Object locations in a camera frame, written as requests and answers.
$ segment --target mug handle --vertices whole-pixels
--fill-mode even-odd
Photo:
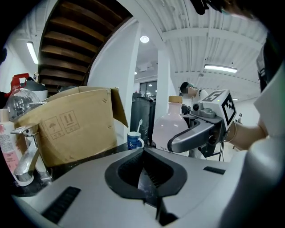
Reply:
[[[139,148],[144,148],[144,141],[141,138],[138,138],[138,140],[142,143],[142,146]]]

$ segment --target blue mug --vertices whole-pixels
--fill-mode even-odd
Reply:
[[[131,131],[128,133],[128,147],[129,149],[143,148],[144,141],[141,139],[141,133]]]

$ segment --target white bottle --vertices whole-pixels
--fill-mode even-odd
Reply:
[[[164,151],[169,151],[167,143],[170,139],[188,129],[186,121],[180,116],[182,97],[170,96],[168,101],[168,113],[155,122],[152,134],[156,148]]]
[[[8,109],[0,109],[0,147],[5,158],[6,164],[8,165],[13,177],[20,186],[27,186],[30,184],[34,177],[29,181],[19,181],[14,175],[14,170],[16,169],[19,160],[22,157],[22,152],[19,149],[19,143],[25,143],[24,139],[22,142],[17,140],[16,134],[11,134],[10,132],[14,130],[14,123],[9,121]]]

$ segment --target black countertop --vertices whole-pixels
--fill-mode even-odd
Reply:
[[[77,165],[80,165],[84,162],[88,162],[88,161],[95,160],[95,159],[100,159],[100,158],[103,158],[103,157],[106,157],[109,155],[113,155],[116,153],[120,153],[123,151],[127,151],[127,150],[129,150],[128,144],[124,143],[120,146],[114,147],[113,149],[104,151],[102,153],[99,153],[97,155],[94,155],[94,156],[91,156],[91,157],[88,157],[88,158],[85,158],[82,160],[78,160],[76,162],[51,167],[50,169],[51,169],[52,176],[53,176],[52,181],[55,181],[56,179],[60,178],[62,175],[64,175],[65,173],[67,173],[68,171],[70,171],[71,169],[76,167]],[[16,182],[14,181],[14,183],[10,186],[11,194],[16,195],[18,197],[34,196],[41,189],[43,189],[44,187],[46,187],[49,184],[50,184],[50,182],[42,182],[39,178],[39,175],[37,174],[37,171],[35,171],[34,172],[34,181],[32,183],[30,183],[28,186],[25,186],[25,187],[16,186]]]

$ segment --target white spoon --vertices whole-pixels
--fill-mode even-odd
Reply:
[[[140,126],[141,126],[142,123],[143,123],[143,120],[141,119],[141,120],[139,121],[139,123],[138,123],[138,130],[137,130],[137,132],[139,131],[139,128],[140,128]]]

